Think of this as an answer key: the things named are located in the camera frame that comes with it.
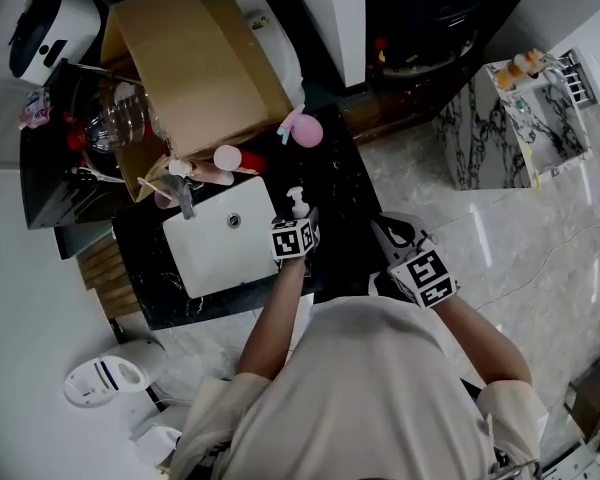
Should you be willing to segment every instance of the sink drain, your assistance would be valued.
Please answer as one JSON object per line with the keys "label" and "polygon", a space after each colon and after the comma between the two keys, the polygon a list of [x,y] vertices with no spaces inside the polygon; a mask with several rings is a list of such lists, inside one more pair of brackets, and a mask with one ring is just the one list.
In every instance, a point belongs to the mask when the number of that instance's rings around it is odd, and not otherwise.
{"label": "sink drain", "polygon": [[227,224],[229,225],[229,227],[231,229],[236,229],[236,228],[240,227],[241,222],[242,222],[242,219],[240,218],[240,215],[238,215],[237,213],[230,213],[229,216],[227,217]]}

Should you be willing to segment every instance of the white lid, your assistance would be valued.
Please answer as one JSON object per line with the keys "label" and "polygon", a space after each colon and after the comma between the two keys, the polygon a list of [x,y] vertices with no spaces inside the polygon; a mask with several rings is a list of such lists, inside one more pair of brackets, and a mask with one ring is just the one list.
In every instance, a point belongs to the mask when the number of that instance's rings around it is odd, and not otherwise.
{"label": "white lid", "polygon": [[233,146],[223,145],[213,154],[213,163],[225,171],[235,171],[242,162],[242,153]]}
{"label": "white lid", "polygon": [[309,205],[302,200],[302,187],[291,187],[287,192],[288,197],[293,198],[291,212],[296,219],[303,219],[309,214]]}

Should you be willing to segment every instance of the sleeve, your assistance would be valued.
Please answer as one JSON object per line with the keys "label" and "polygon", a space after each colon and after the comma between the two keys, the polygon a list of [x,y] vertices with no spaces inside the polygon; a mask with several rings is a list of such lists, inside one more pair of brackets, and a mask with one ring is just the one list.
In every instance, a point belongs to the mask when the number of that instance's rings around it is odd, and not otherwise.
{"label": "sleeve", "polygon": [[482,390],[477,405],[491,421],[494,446],[507,453],[512,464],[540,458],[540,434],[547,410],[529,384],[493,382]]}
{"label": "sleeve", "polygon": [[270,380],[251,373],[241,373],[231,381],[204,378],[176,446],[170,480],[186,480],[201,464],[212,469],[244,414],[269,384]]}

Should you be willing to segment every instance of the kitchen counter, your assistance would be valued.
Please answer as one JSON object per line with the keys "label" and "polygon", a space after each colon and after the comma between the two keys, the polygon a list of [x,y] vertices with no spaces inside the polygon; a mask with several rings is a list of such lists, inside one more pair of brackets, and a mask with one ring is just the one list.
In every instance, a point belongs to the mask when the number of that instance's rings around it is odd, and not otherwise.
{"label": "kitchen counter", "polygon": [[[283,146],[275,131],[242,147],[267,158],[263,180],[277,213],[288,212],[290,187],[304,188],[303,198],[320,211],[321,242],[305,279],[303,294],[317,300],[366,293],[370,273],[382,264],[370,218],[381,211],[371,180],[337,107],[313,112],[324,139],[305,149],[293,139]],[[248,179],[236,175],[236,183]],[[194,192],[197,203],[227,189],[206,184]],[[191,299],[167,244],[162,223],[179,208],[159,210],[153,198],[134,205],[113,221],[122,258],[151,329],[211,320],[264,306],[275,276]]]}

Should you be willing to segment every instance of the white shirt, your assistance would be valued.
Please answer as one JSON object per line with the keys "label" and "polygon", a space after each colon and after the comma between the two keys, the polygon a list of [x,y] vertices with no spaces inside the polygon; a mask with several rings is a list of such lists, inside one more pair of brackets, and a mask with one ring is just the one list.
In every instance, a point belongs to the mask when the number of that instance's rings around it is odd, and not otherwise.
{"label": "white shirt", "polygon": [[494,446],[512,464],[539,457],[543,408],[531,386],[495,382],[474,402],[432,310],[351,297],[313,314],[273,382],[242,374],[203,383],[173,480],[201,461],[224,480],[480,480],[494,469]]}

